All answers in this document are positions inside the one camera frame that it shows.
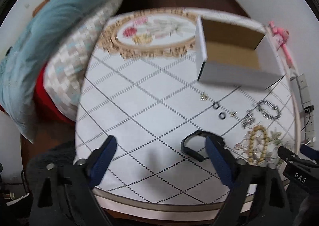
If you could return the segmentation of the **floral patterned tablecloth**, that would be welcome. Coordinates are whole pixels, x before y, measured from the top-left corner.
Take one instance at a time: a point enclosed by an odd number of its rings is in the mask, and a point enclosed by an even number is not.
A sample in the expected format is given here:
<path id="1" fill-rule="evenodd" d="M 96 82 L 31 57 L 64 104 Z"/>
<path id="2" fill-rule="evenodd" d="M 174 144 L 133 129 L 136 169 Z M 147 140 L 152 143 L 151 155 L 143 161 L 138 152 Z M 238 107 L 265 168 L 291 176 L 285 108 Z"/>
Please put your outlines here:
<path id="1" fill-rule="evenodd" d="M 264 154 L 279 171 L 285 164 L 278 147 L 298 153 L 301 125 L 288 75 L 266 90 L 197 80 L 191 43 L 198 16 L 249 19 L 205 9 L 152 9 L 112 17 L 104 26 L 84 78 L 75 135 L 76 159 L 87 158 L 109 135 L 117 140 L 94 189 L 101 207 L 153 220 L 212 220 L 229 189 L 209 160 L 182 153 L 182 140 L 197 130 L 222 136 L 234 157 L 257 163 Z M 200 100 L 203 92 L 207 101 Z M 255 123 L 244 129 L 249 109 Z"/>

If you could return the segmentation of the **teal blue duvet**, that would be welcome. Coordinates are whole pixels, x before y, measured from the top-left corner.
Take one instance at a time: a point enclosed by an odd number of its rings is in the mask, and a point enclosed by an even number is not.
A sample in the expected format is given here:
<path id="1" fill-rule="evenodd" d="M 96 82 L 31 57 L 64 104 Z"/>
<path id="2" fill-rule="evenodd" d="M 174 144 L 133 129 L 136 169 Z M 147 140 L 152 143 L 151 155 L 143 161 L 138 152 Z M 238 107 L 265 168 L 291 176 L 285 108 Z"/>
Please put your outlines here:
<path id="1" fill-rule="evenodd" d="M 1 61 L 1 107 L 30 142 L 37 134 L 33 91 L 40 70 L 62 38 L 107 0 L 50 0 Z"/>

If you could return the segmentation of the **checkered bed sheet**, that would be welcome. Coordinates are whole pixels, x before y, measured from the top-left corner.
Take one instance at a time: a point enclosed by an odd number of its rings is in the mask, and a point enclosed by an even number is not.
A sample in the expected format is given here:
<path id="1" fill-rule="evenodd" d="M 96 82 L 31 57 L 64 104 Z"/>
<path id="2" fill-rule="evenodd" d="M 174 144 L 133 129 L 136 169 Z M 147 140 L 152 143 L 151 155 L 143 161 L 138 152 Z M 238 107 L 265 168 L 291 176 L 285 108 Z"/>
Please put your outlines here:
<path id="1" fill-rule="evenodd" d="M 123 0 L 106 0 L 98 5 L 60 42 L 46 64 L 43 86 L 57 109 L 76 121 L 81 88 L 90 57 L 108 19 Z"/>

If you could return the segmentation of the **silver crystal brooch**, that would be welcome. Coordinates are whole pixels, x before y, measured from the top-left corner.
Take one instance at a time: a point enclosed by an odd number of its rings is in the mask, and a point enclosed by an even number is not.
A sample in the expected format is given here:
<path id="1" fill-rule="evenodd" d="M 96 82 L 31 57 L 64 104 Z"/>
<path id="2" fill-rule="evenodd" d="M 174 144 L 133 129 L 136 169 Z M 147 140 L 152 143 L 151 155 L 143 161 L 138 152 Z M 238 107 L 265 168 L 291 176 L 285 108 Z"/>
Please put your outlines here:
<path id="1" fill-rule="evenodd" d="M 254 111 L 247 110 L 245 117 L 242 119 L 242 128 L 246 129 L 255 123 Z"/>

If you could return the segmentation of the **black charger plug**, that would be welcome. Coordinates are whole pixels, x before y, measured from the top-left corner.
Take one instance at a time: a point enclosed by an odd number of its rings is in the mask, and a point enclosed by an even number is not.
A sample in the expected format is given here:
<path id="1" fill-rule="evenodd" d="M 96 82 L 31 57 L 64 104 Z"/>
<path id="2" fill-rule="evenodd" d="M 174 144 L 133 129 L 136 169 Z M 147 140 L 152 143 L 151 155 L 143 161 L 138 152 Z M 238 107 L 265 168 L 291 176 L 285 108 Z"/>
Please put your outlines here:
<path id="1" fill-rule="evenodd" d="M 312 113 L 314 111 L 314 106 L 311 105 L 311 106 L 307 106 L 304 108 L 304 113 L 307 114 L 307 113 Z"/>

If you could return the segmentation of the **small green gold earring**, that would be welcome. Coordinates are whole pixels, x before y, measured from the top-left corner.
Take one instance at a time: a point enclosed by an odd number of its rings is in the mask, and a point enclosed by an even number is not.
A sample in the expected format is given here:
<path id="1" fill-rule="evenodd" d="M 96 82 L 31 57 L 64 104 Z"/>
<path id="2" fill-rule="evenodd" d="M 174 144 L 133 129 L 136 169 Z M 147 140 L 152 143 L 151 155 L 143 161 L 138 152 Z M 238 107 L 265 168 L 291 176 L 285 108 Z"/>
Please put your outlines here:
<path id="1" fill-rule="evenodd" d="M 205 92 L 203 92 L 200 96 L 200 100 L 207 101 L 208 99 L 209 99 L 208 95 Z"/>

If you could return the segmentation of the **white power strip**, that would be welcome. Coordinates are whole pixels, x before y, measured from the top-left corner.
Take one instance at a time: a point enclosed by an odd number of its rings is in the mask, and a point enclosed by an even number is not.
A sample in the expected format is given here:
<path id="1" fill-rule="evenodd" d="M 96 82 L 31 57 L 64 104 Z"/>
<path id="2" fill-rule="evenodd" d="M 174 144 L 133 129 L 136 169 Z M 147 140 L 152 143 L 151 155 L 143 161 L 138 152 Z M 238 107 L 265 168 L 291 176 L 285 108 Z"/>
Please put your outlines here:
<path id="1" fill-rule="evenodd" d="M 312 100 L 310 98 L 309 87 L 305 77 L 305 74 L 301 74 L 296 79 L 297 82 L 297 92 L 300 98 L 301 108 L 299 114 L 302 121 L 302 143 L 313 147 L 316 142 L 316 132 L 315 132 L 315 122 L 314 122 L 314 113 L 304 113 L 304 108 L 311 106 Z"/>

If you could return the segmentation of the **pink panther plush toy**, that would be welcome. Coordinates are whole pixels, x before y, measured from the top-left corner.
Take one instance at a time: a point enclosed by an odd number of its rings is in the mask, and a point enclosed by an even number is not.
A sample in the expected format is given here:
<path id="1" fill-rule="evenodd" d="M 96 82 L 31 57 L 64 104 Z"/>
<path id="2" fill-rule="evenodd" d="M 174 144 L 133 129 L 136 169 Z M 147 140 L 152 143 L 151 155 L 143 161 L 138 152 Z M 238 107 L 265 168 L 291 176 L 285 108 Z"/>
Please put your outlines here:
<path id="1" fill-rule="evenodd" d="M 275 26 L 273 21 L 269 23 L 269 28 L 271 29 L 273 37 L 277 41 L 277 50 L 279 50 L 279 48 L 282 49 L 286 59 L 287 66 L 289 68 L 292 68 L 293 66 L 292 57 L 287 48 L 287 41 L 289 39 L 289 31 L 282 27 Z"/>

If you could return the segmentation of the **red bed skirt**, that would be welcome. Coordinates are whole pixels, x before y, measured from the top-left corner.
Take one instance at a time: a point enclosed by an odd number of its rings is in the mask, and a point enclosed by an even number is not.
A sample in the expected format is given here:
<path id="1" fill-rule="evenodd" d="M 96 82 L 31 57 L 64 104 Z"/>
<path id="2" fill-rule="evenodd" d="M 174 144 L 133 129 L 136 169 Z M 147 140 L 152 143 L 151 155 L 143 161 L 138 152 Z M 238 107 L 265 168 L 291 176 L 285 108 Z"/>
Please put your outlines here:
<path id="1" fill-rule="evenodd" d="M 44 65 L 40 70 L 33 92 L 33 101 L 35 103 L 37 115 L 44 121 L 65 123 L 74 127 L 75 122 L 67 118 L 57 109 L 52 99 L 44 89 L 43 81 L 45 68 L 46 65 Z"/>

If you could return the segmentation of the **white cardboard box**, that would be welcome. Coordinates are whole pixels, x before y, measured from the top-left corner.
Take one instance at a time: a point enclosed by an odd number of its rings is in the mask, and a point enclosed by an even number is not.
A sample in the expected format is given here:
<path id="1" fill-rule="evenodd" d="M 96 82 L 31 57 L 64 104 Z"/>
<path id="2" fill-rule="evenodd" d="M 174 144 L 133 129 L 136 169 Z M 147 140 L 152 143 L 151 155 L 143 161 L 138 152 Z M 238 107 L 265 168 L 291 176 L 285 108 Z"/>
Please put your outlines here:
<path id="1" fill-rule="evenodd" d="M 263 25 L 200 16 L 195 31 L 197 79 L 204 84 L 266 90 L 285 76 Z"/>

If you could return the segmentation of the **black fuzzy seat cover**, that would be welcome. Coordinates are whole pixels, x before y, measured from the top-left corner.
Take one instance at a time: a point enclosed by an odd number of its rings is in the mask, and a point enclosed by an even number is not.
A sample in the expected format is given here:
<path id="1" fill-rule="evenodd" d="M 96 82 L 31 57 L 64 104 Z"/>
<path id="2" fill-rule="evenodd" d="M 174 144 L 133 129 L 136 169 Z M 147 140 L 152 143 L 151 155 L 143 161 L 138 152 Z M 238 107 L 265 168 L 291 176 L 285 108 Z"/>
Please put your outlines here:
<path id="1" fill-rule="evenodd" d="M 26 179 L 30 191 L 34 192 L 38 183 L 45 178 L 44 173 L 47 171 L 48 164 L 52 163 L 55 166 L 73 164 L 75 156 L 75 142 L 69 141 L 33 157 L 26 168 Z"/>

